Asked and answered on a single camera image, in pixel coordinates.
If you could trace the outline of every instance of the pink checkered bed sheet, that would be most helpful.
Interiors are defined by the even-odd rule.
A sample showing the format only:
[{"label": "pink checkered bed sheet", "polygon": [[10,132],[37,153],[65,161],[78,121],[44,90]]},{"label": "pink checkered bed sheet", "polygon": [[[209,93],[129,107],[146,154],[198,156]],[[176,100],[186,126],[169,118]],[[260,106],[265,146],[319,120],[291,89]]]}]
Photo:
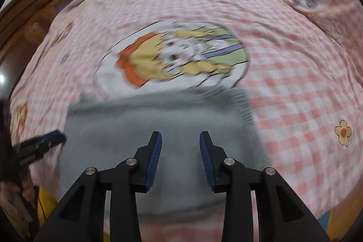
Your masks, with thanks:
[{"label": "pink checkered bed sheet", "polygon": [[[81,92],[99,98],[94,73],[120,40],[161,20],[214,22],[249,52],[236,87],[249,94],[273,166],[320,217],[362,177],[362,17],[358,0],[75,0],[55,18],[12,95],[13,141],[63,130]],[[59,154],[57,147],[31,166],[34,183],[56,198]],[[141,231],[143,241],[217,242],[222,225],[216,212],[141,223]]]}]

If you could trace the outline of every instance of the yellow flower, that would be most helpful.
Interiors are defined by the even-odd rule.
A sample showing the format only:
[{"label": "yellow flower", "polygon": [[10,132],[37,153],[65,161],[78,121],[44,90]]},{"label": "yellow flower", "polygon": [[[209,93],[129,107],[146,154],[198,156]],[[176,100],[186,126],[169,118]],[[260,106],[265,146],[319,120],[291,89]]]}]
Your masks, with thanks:
[{"label": "yellow flower", "polygon": [[348,147],[349,137],[352,135],[352,129],[348,126],[345,120],[340,122],[340,126],[335,128],[335,133],[338,136],[338,141],[343,146]]}]

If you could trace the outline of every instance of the wooden headboard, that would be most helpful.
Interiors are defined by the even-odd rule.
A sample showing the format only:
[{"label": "wooden headboard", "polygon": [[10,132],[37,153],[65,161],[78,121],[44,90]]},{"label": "wooden headboard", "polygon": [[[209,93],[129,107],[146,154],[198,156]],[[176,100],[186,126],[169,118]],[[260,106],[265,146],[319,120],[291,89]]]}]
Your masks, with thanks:
[{"label": "wooden headboard", "polygon": [[0,99],[8,99],[56,15],[72,0],[12,0],[0,12]]}]

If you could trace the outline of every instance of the gray cloth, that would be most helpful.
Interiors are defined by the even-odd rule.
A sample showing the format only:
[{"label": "gray cloth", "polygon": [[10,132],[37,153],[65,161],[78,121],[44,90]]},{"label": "gray cloth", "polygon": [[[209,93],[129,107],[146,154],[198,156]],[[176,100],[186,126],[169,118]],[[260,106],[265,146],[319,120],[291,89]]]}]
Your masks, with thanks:
[{"label": "gray cloth", "polygon": [[207,184],[199,150],[204,130],[228,157],[246,167],[270,165],[241,89],[190,88],[101,103],[82,100],[68,108],[61,196],[87,167],[101,171],[133,157],[154,130],[162,134],[163,146],[153,187],[137,194],[141,217],[190,218],[225,200],[225,194],[214,194]]}]

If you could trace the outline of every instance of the round metal pin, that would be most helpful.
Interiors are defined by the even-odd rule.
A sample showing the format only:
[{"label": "round metal pin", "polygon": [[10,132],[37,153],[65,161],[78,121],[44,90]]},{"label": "round metal pin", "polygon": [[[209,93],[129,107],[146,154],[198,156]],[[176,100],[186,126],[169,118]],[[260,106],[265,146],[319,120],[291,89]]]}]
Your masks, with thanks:
[{"label": "round metal pin", "polygon": [[88,168],[86,168],[86,170],[85,170],[85,173],[87,174],[87,175],[92,175],[92,174],[94,174],[96,172],[96,169],[94,168],[94,167],[88,167]]},{"label": "round metal pin", "polygon": [[224,160],[224,163],[225,163],[226,165],[233,165],[233,164],[235,164],[235,160],[234,160],[234,159],[232,159],[232,158],[226,158],[226,159]]},{"label": "round metal pin", "polygon": [[129,158],[126,160],[127,165],[135,165],[137,163],[137,160],[135,158]]},{"label": "round metal pin", "polygon": [[265,172],[269,175],[269,176],[273,176],[276,173],[276,170],[272,167],[267,167],[265,169]]}]

